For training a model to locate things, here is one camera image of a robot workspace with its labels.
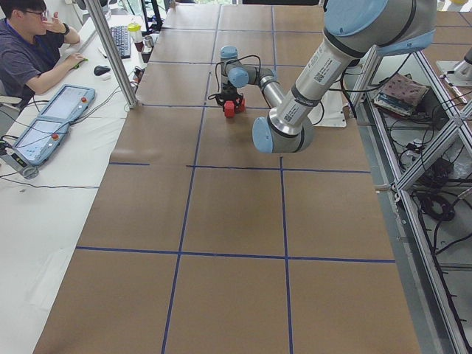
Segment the man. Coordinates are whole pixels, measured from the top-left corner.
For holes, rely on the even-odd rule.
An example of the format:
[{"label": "man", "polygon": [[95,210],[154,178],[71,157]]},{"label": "man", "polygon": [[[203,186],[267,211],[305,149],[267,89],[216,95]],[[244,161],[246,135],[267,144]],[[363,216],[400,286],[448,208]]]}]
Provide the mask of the man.
[{"label": "man", "polygon": [[24,107],[35,94],[43,94],[85,58],[75,53],[61,64],[59,48],[75,44],[80,36],[61,22],[58,13],[48,21],[44,0],[0,0],[6,18],[0,20],[0,81],[9,96]]}]

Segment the light blue device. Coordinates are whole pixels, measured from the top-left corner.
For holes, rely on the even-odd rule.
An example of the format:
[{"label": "light blue device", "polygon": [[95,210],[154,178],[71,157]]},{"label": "light blue device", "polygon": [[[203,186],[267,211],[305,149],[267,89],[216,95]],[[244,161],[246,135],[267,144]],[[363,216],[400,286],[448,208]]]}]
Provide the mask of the light blue device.
[{"label": "light blue device", "polygon": [[[308,114],[349,64],[374,45],[380,56],[425,49],[433,41],[436,9],[437,0],[329,0],[323,42],[291,90],[283,94],[270,71],[257,72],[254,84],[272,109],[253,125],[255,147],[263,153],[304,150],[313,140]],[[234,87],[253,84],[253,67],[234,58],[222,61],[222,75]]]},{"label": "light blue device", "polygon": [[13,147],[31,165],[43,164],[95,98],[93,88],[64,85],[39,112]]}]

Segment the white desk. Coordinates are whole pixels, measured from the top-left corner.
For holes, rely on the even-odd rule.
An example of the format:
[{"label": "white desk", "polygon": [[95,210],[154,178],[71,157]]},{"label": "white desk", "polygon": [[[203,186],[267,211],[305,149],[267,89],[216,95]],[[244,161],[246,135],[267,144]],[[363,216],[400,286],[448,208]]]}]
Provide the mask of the white desk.
[{"label": "white desk", "polygon": [[[113,16],[111,26],[127,24],[128,16]],[[90,36],[91,26],[80,31],[84,40]],[[103,81],[93,75],[96,65],[109,65],[97,50],[101,46],[98,35],[80,49],[88,61],[72,70],[56,87],[35,99],[48,100],[64,84],[93,87],[97,90],[95,101],[89,108],[102,103],[118,86],[112,78]],[[81,45],[67,49],[77,50]],[[135,66],[144,67],[140,54],[133,48],[130,59],[123,63],[127,72]],[[127,108],[121,92],[89,118],[71,128],[58,151],[50,161],[40,167],[34,185],[69,185],[98,187],[108,165],[124,124]],[[35,106],[24,109],[17,122],[30,124],[38,111]],[[9,134],[19,135],[25,129],[13,124]],[[13,172],[1,164],[0,175]],[[10,177],[25,182],[20,175]],[[9,354],[32,353],[43,330],[47,316],[67,269],[77,239],[94,200],[92,189],[35,189],[0,180],[2,229],[0,248],[0,352]]]}]

